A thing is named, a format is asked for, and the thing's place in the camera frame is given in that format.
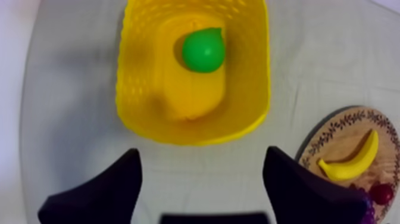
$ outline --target green ball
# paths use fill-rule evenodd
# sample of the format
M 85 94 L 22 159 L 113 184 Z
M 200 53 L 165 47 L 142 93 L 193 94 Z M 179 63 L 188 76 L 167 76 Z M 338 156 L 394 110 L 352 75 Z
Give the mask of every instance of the green ball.
M 225 60 L 225 44 L 221 28 L 191 33 L 183 43 L 182 58 L 186 66 L 199 73 L 211 73 Z

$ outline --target yellow basket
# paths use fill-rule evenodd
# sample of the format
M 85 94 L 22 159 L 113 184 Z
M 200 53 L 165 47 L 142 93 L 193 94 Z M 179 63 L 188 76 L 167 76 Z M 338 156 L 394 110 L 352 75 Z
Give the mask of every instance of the yellow basket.
M 223 29 L 223 66 L 215 74 L 183 71 L 179 37 L 207 27 Z M 217 144 L 254 130 L 270 105 L 265 1 L 129 0 L 116 91 L 125 126 L 158 142 Z

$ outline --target banana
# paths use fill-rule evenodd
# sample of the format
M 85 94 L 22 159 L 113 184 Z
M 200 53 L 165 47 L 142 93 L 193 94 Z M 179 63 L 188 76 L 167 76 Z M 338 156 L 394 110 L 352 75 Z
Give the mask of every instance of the banana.
M 321 158 L 318 165 L 325 171 L 331 181 L 345 181 L 353 179 L 371 166 L 378 152 L 379 137 L 376 130 L 372 130 L 361 151 L 350 161 L 345 163 L 327 164 Z

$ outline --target wooden plate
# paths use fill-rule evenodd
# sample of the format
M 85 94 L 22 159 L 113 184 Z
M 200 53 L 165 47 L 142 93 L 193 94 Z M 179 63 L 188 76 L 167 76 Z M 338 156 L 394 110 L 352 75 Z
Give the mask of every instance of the wooden plate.
M 379 149 L 373 164 L 355 179 L 334 183 L 344 187 L 353 183 L 358 188 L 369 191 L 371 186 L 379 181 L 391 184 L 396 193 L 400 180 L 399 138 L 389 119 L 372 108 L 346 108 L 324 119 L 304 142 L 298 160 L 309 171 L 328 180 L 317 164 L 318 159 L 343 161 L 353 157 L 372 129 L 377 130 L 379 134 Z M 383 220 L 391 204 L 379 206 L 374 203 L 377 223 Z

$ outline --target red apple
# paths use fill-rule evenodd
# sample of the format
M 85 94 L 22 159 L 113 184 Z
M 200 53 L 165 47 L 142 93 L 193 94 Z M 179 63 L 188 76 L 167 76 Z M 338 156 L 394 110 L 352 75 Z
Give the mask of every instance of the red apple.
M 393 189 L 389 184 L 372 186 L 370 196 L 376 204 L 385 205 L 393 199 Z

